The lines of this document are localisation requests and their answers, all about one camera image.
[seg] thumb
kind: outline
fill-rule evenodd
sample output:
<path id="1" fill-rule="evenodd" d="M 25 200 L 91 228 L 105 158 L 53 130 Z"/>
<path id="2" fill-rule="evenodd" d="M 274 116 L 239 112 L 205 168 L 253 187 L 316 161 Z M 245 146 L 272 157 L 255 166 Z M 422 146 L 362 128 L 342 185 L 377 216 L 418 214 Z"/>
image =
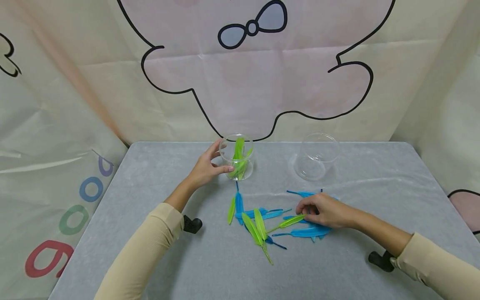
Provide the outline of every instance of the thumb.
<path id="1" fill-rule="evenodd" d="M 234 169 L 235 168 L 233 168 L 232 166 L 221 166 L 221 167 L 217 167 L 217 168 L 214 169 L 215 170 L 214 174 L 219 175 L 219 174 L 223 174 L 223 173 L 230 173 Z"/>

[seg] printed number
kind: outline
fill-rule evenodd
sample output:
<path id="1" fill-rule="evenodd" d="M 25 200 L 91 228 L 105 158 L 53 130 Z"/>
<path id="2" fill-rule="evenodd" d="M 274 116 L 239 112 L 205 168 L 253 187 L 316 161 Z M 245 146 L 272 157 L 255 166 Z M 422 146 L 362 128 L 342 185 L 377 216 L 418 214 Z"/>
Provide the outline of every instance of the printed number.
<path id="1" fill-rule="evenodd" d="M 106 161 L 107 164 L 110 166 L 108 168 L 108 170 L 105 170 L 105 168 L 103 168 L 103 161 Z M 112 173 L 113 173 L 113 164 L 99 155 L 98 156 L 98 169 L 100 170 L 100 173 L 102 173 L 103 176 L 108 177 L 108 176 L 112 175 Z"/>
<path id="2" fill-rule="evenodd" d="M 53 257 L 50 264 L 45 269 L 37 269 L 35 268 L 35 259 L 45 249 L 54 249 L 57 250 L 57 252 L 55 253 L 55 256 Z M 25 262 L 25 272 L 27 276 L 37 278 L 47 275 L 53 270 L 53 268 L 57 266 L 64 253 L 67 255 L 67 261 L 63 265 L 62 269 L 57 273 L 57 278 L 60 277 L 63 270 L 65 269 L 65 266 L 70 260 L 70 257 L 72 257 L 73 248 L 68 244 L 61 243 L 56 240 L 46 240 L 45 242 L 41 243 L 32 251 L 32 253 L 30 253 Z"/>
<path id="3" fill-rule="evenodd" d="M 71 228 L 67 225 L 67 221 L 70 218 L 70 216 L 75 213 L 82 213 L 84 217 L 82 218 L 82 221 L 80 222 L 80 224 L 78 224 L 74 228 Z M 60 232 L 63 233 L 64 235 L 77 234 L 80 230 L 82 230 L 85 223 L 88 221 L 88 217 L 89 215 L 88 215 L 87 209 L 85 209 L 85 207 L 83 207 L 82 205 L 77 204 L 70 207 L 60 219 L 60 223 L 59 223 Z"/>
<path id="4" fill-rule="evenodd" d="M 89 196 L 87 195 L 86 188 L 89 183 L 94 183 L 96 187 L 98 188 L 98 191 L 96 192 L 95 196 Z M 85 179 L 82 184 L 80 185 L 80 197 L 84 199 L 87 202 L 95 202 L 98 198 L 100 198 L 100 195 L 103 193 L 103 183 L 98 177 L 89 177 Z"/>

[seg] black outline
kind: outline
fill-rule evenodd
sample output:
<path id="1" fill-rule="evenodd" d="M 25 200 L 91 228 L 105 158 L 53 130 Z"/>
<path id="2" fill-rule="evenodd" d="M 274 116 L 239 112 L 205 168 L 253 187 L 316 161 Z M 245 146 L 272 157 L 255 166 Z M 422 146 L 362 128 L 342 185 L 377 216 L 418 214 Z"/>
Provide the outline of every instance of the black outline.
<path id="1" fill-rule="evenodd" d="M 8 61 L 10 61 L 14 66 L 15 66 L 15 73 L 11 74 L 11 73 L 8 73 L 7 70 L 5 70 L 4 68 L 2 68 L 1 64 L 0 64 L 0 70 L 2 70 L 5 74 L 7 74 L 8 76 L 11 76 L 11 77 L 17 77 L 18 74 L 22 74 L 22 71 L 20 70 L 20 68 L 17 66 L 16 63 L 13 62 L 13 60 L 10 59 L 10 57 L 13 55 L 13 53 L 15 52 L 15 48 L 13 47 L 13 43 L 2 33 L 0 33 L 0 36 L 3 37 L 8 45 L 10 46 L 10 52 L 8 52 L 7 54 L 4 54 L 3 56 L 6 57 L 6 59 L 8 59 Z"/>
<path id="2" fill-rule="evenodd" d="M 471 191 L 471 190 L 465 190 L 465 189 L 460 189 L 460 190 L 454 190 L 453 192 L 451 192 L 450 194 L 448 194 L 448 198 L 450 199 L 451 196 L 455 195 L 456 193 L 458 192 L 469 192 L 471 194 L 474 194 L 474 195 L 477 195 L 478 197 L 480 197 L 480 193 L 477 193 L 477 192 L 474 192 L 474 191 Z"/>
<path id="3" fill-rule="evenodd" d="M 385 24 L 386 20 L 388 19 L 388 17 L 390 16 L 390 14 L 392 13 L 392 10 L 393 10 L 393 7 L 395 5 L 395 1 L 396 0 L 391 0 L 392 3 L 390 5 L 390 8 L 388 9 L 388 12 L 387 14 L 385 15 L 385 18 L 382 20 L 382 22 L 380 23 L 380 25 L 378 25 L 371 33 L 369 33 L 366 37 L 364 37 L 363 39 L 361 39 L 359 42 L 353 44 L 353 46 L 350 46 L 348 47 L 346 50 L 343 50 L 342 52 L 338 53 L 336 55 L 336 61 L 338 63 L 337 66 L 331 68 L 330 70 L 328 70 L 328 73 L 330 72 L 333 72 L 334 70 L 340 68 L 340 67 L 343 67 L 343 66 L 347 66 L 347 65 L 352 65 L 352 64 L 357 64 L 357 65 L 360 65 L 362 67 L 364 67 L 370 74 L 370 83 L 368 85 L 368 88 L 367 90 L 365 91 L 365 94 L 363 95 L 362 99 L 360 100 L 360 102 L 358 102 L 358 104 L 352 108 L 351 110 L 347 111 L 347 112 L 344 112 L 342 114 L 339 114 L 337 116 L 334 116 L 334 117 L 329 117 L 329 118 L 316 118 L 316 117 L 312 117 L 312 116 L 309 116 L 309 115 L 306 115 L 300 111 L 297 111 L 297 110 L 290 110 L 290 111 L 284 111 L 280 114 L 277 115 L 277 117 L 275 118 L 275 121 L 274 121 L 274 124 L 272 126 L 272 130 L 270 131 L 270 133 L 266 136 L 266 137 L 263 137 L 261 139 L 258 139 L 258 140 L 253 140 L 254 142 L 257 142 L 257 141 L 261 141 L 261 140 L 264 140 L 264 139 L 267 139 L 269 138 L 272 134 L 273 134 L 273 131 L 275 130 L 275 127 L 276 127 L 276 122 L 278 121 L 278 118 L 280 118 L 280 116 L 284 115 L 284 114 L 288 114 L 288 113 L 297 113 L 297 114 L 300 114 L 304 117 L 307 117 L 309 119 L 313 119 L 313 120 L 331 120 L 331 119 L 335 119 L 335 118 L 338 118 L 338 117 L 341 117 L 341 116 L 345 116 L 349 113 L 351 113 L 353 110 L 355 110 L 364 100 L 365 98 L 367 97 L 367 94 L 368 92 L 370 91 L 370 88 L 372 87 L 372 84 L 373 84 L 373 71 L 372 69 L 364 62 L 361 62 L 361 61 L 349 61 L 349 62 L 342 62 L 341 61 L 341 58 L 340 56 L 342 56 L 343 54 L 346 54 L 347 52 L 353 50 L 356 46 L 360 45 L 361 43 L 365 42 L 367 39 L 369 39 L 370 37 L 372 37 L 375 33 L 377 33 L 377 31 L 380 30 L 380 28 L 382 28 L 382 26 Z M 159 88 L 158 86 L 156 86 L 155 84 L 153 84 L 153 82 L 148 78 L 148 76 L 146 75 L 146 72 L 145 72 L 145 68 L 144 68 L 144 62 L 145 62 L 145 58 L 148 54 L 150 54 L 152 51 L 154 50 L 157 50 L 157 49 L 163 49 L 165 48 L 164 46 L 154 46 L 152 43 L 150 43 L 149 41 L 147 41 L 143 35 L 140 34 L 140 32 L 137 30 L 137 28 L 133 25 L 132 21 L 130 20 L 130 18 L 128 17 L 122 3 L 121 3 L 121 0 L 117 0 L 117 3 L 120 5 L 120 9 L 121 11 L 123 12 L 123 15 L 125 16 L 125 18 L 127 19 L 128 23 L 130 24 L 130 26 L 132 27 L 132 29 L 138 34 L 138 36 L 148 45 L 150 45 L 152 48 L 149 49 L 145 54 L 144 56 L 142 57 L 142 71 L 144 72 L 144 75 L 145 77 L 147 78 L 148 82 L 153 85 L 157 90 L 159 91 L 162 91 L 164 93 L 167 93 L 167 94 L 171 94 L 171 95 L 177 95 L 177 94 L 183 94 L 183 93 L 187 93 L 187 92 L 190 92 L 192 91 L 193 92 L 193 95 L 195 96 L 195 100 L 197 101 L 197 104 L 198 106 L 200 107 L 200 110 L 202 111 L 202 113 L 204 114 L 205 118 L 207 119 L 207 122 L 208 124 L 210 124 L 210 126 L 212 127 L 212 129 L 215 131 L 216 134 L 218 134 L 220 137 L 223 138 L 223 136 L 216 130 L 216 128 L 212 125 L 210 119 L 208 118 L 207 114 L 205 113 L 205 110 L 204 108 L 202 107 L 202 104 L 200 104 L 200 101 L 197 97 L 197 94 L 195 93 L 195 90 L 193 88 L 190 88 L 190 89 L 187 89 L 187 90 L 184 90 L 184 91 L 180 91 L 180 92 L 170 92 L 170 91 L 166 91 L 166 90 L 163 90 L 161 88 Z"/>
<path id="4" fill-rule="evenodd" d="M 468 192 L 468 193 L 471 193 L 471 194 L 474 194 L 474 195 L 477 195 L 478 197 L 480 197 L 480 193 L 477 193 L 477 192 L 474 192 L 474 191 L 471 191 L 471 190 L 459 189 L 459 190 L 454 190 L 453 192 L 448 194 L 448 196 L 447 196 L 448 199 L 450 199 L 451 196 L 453 196 L 453 195 L 455 195 L 456 193 L 459 193 L 459 192 Z M 472 233 L 473 233 L 473 235 L 480 234 L 480 230 L 473 231 Z"/>
<path id="5" fill-rule="evenodd" d="M 269 8 L 270 6 L 274 5 L 274 4 L 278 4 L 280 5 L 280 7 L 282 8 L 283 10 L 283 25 L 282 27 L 280 27 L 279 29 L 263 29 L 261 28 L 259 25 L 258 25 L 258 21 L 260 20 L 260 18 L 262 17 L 262 14 L 267 10 L 267 8 Z M 249 36 L 256 36 L 257 33 L 259 32 L 264 32 L 264 33 L 277 33 L 277 32 L 281 32 L 283 31 L 286 27 L 287 27 L 287 21 L 288 21 L 288 14 L 287 14 L 287 7 L 285 6 L 285 4 L 281 1 L 281 0 L 271 0 L 270 2 L 268 2 L 267 4 L 265 4 L 262 9 L 260 9 L 260 12 L 257 14 L 257 16 L 255 17 L 255 20 L 249 20 L 245 26 L 243 26 L 242 24 L 229 24 L 229 25 L 226 25 L 226 26 L 223 26 L 219 31 L 218 31 L 218 34 L 217 34 L 217 39 L 218 39 L 218 42 L 220 43 L 220 45 L 225 48 L 225 49 L 228 49 L 228 50 L 232 50 L 232 49 L 236 49 L 238 47 L 240 47 L 240 45 L 243 43 L 243 41 L 245 40 L 245 38 L 247 37 L 247 35 Z M 254 33 L 250 33 L 250 31 L 248 30 L 248 27 L 250 24 L 255 24 L 255 32 Z M 234 45 L 234 46 L 227 46 L 223 43 L 222 39 L 220 38 L 220 36 L 222 35 L 222 33 L 229 29 L 229 28 L 233 28 L 233 27 L 238 27 L 238 28 L 241 28 L 243 29 L 243 36 L 242 38 L 240 39 L 240 41 Z"/>

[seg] red number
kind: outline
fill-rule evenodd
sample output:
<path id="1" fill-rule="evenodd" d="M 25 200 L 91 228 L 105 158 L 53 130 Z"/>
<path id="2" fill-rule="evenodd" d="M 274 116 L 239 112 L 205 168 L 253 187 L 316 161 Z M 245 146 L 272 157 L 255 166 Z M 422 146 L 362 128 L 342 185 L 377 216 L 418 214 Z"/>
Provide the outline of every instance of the red number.
<path id="1" fill-rule="evenodd" d="M 45 249 L 54 249 L 57 250 L 57 252 L 55 253 L 55 256 L 53 257 L 50 264 L 45 269 L 39 270 L 35 268 L 35 259 Z M 65 266 L 70 260 L 70 257 L 73 254 L 73 248 L 68 244 L 61 243 L 56 240 L 46 240 L 45 242 L 41 243 L 38 247 L 35 248 L 35 250 L 32 251 L 32 253 L 30 253 L 25 262 L 25 272 L 27 273 L 27 276 L 37 278 L 47 275 L 53 270 L 54 267 L 57 266 L 64 253 L 67 255 L 67 262 L 65 263 L 65 265 L 63 265 L 63 268 L 57 273 L 57 278 L 60 277 L 63 269 L 65 269 Z"/>

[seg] bow tie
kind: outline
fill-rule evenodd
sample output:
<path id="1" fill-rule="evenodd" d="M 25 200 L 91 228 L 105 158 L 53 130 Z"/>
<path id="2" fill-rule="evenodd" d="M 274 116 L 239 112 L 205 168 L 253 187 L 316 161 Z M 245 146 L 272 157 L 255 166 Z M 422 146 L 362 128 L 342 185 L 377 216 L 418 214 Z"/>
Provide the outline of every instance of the bow tie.
<path id="1" fill-rule="evenodd" d="M 255 20 L 250 20 L 245 26 L 230 24 L 222 27 L 218 32 L 218 41 L 223 48 L 235 49 L 239 47 L 247 35 L 256 36 L 258 32 L 280 32 L 287 26 L 287 7 L 280 0 L 268 2 Z"/>

